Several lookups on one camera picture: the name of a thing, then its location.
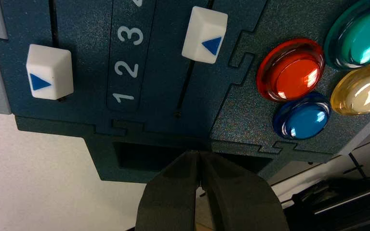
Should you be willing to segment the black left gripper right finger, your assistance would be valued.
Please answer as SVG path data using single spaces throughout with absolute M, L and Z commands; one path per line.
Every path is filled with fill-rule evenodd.
M 215 231 L 287 231 L 281 203 L 255 173 L 213 153 L 201 152 L 201 184 Z

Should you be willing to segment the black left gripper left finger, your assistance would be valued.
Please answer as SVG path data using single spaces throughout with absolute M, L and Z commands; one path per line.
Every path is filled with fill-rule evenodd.
M 199 152 L 186 151 L 146 184 L 137 209 L 137 231 L 193 231 Z

